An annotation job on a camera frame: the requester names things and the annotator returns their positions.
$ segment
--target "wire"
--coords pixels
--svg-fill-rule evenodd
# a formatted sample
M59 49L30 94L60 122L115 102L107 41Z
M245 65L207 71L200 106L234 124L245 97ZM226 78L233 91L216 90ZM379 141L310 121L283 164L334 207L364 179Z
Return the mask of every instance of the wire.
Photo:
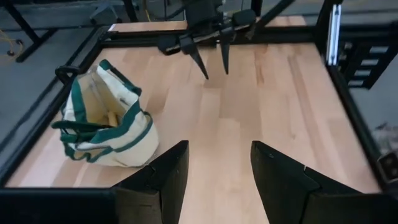
M149 16L149 13L148 13L148 10L147 10L147 9L145 9L145 13L147 14L148 21L151 22L150 16Z
M5 32L3 32L1 29L0 29L0 34L2 35L2 37L0 37L0 42L8 42L9 43L9 45L10 45L10 50L9 50L9 52L12 52L12 53L14 53L14 44L13 44L13 42L15 41L18 41L17 39L11 39L11 38L9 38L8 37L8 35L5 33ZM16 53L16 54L14 54L13 56L11 56L10 57L10 55L8 55L8 54L1 54L0 56L1 57L10 57L8 60L6 60L5 62L4 62L4 64L7 64L7 63L9 63L9 62L11 62L13 59L15 59L15 58L17 58L18 56L20 56L20 54L22 53L22 51L24 50L24 45L23 45L23 43L22 42L17 42L18 43L18 45L19 45L19 50L18 50L18 52Z

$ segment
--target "green trim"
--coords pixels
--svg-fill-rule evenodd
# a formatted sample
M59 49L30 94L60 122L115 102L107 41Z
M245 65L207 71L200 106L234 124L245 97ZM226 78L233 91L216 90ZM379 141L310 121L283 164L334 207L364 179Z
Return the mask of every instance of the green trim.
M127 149L130 149L132 147L134 147L136 144L138 144L150 131L150 129L152 128L152 126L154 125L154 121L152 119L152 116L148 113L144 111L144 115L149 117L149 122L146 126L146 128L143 130L143 132L137 137L135 138L132 142L126 144L123 147L119 147L117 149L113 149L112 147L108 146L106 148L104 148L104 150L102 152L100 152L99 154L95 155L94 157L91 157L91 154L86 152L84 153L81 157L76 158L75 157L75 153L76 151L74 149L72 149L67 143L63 143L63 145L65 146L65 154L70 157L71 159L75 160L75 161L79 161L82 159L86 159L87 162L90 163L94 163L96 162L100 157L105 156L111 152L123 152Z
M81 133L84 133L84 132L97 131L99 129L104 129L104 128L112 128L112 126L96 124L96 123L83 123L83 122L62 120L62 121L56 121L56 122L52 123L51 128L53 128L53 129L72 129L74 131L79 131Z
M92 144L99 144L105 142L109 139L118 138L124 134L126 134L130 126L133 124L136 119L136 115L141 112L141 107L139 106L139 101L137 100L126 112L123 116L121 124L115 128L108 128L104 130L97 131L97 134L90 141Z
M56 121L52 124L52 127L59 128L59 129L73 129L75 131L81 132L81 134L62 133L61 140L64 139L64 140L72 143L72 142L76 141L75 139L80 139L80 140L85 139L85 141L89 141L88 143L100 144L109 139L118 138L118 137L126 134L129 131L130 126L133 124L134 120L136 119L137 114L140 113L141 111L142 110L141 110L141 107L139 106L139 101L136 101L127 110L127 112L123 116L123 119L119 126L106 128L106 129L104 129L104 126L101 126L98 124L79 123L79 122L74 122L74 121ZM79 137L82 134L84 134L84 132L93 132L93 131L95 131L95 134L90 133L90 136L91 136L90 138L89 137L84 137L84 138Z
M142 93L141 88L132 84L132 82L130 82L130 80L126 78L117 68L113 67L108 60L106 59L102 60L99 63L99 66L105 71L110 70L123 82L124 87L126 87L128 90L132 91L133 93L137 94L138 96L141 96Z
M78 78L75 78L71 89L71 98L73 111L75 113L75 119L78 122L87 122L86 107L83 100L83 95L78 82Z
M96 131L88 132L88 133L80 133L80 134L61 134L61 142L65 143L80 143L80 142L87 142L93 139L95 136Z

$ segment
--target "wooden tabletop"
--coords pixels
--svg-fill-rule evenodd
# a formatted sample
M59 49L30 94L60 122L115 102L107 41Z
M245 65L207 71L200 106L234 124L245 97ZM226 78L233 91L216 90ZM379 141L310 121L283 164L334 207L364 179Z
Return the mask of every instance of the wooden tabletop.
M272 24L304 21L279 17ZM153 22L113 30L184 28ZM379 191L313 44L234 45L229 75L219 49L200 54L209 80L189 56L166 57L154 47L104 49L95 62L106 58L142 88L141 105L159 132L156 155L190 141L180 223L267 223L251 170L253 140L359 191ZM59 137L48 128L7 186L109 187L138 170L71 161Z

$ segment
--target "canvas tote bag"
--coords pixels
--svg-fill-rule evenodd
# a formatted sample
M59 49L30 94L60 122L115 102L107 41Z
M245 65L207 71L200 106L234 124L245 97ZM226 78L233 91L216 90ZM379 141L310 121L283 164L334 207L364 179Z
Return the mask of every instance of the canvas tote bag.
M159 138L152 117L141 109L141 89L107 60L75 78L62 120L65 154L73 160L105 166L142 166Z

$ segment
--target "cable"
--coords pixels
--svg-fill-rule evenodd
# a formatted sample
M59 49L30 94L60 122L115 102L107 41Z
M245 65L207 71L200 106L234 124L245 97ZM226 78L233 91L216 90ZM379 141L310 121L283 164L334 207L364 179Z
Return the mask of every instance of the cable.
M149 16L149 13L148 13L148 10L147 10L147 9L145 9L145 13L147 14L148 21L151 22L150 16Z
M8 35L5 32L3 32L1 29L0 29L0 34L2 35L2 37L0 37L0 42L8 42L9 45L10 45L10 50L8 51L8 53L0 55L2 57L10 57L8 60L5 61L5 64L7 64L7 63L11 62L14 58L17 58L18 56L20 56L20 54L24 50L24 44L19 39L11 39L11 38L9 38ZM18 50L18 52L16 54L14 52L14 44L13 44L13 42L15 42L15 43L17 43L19 45L19 50Z

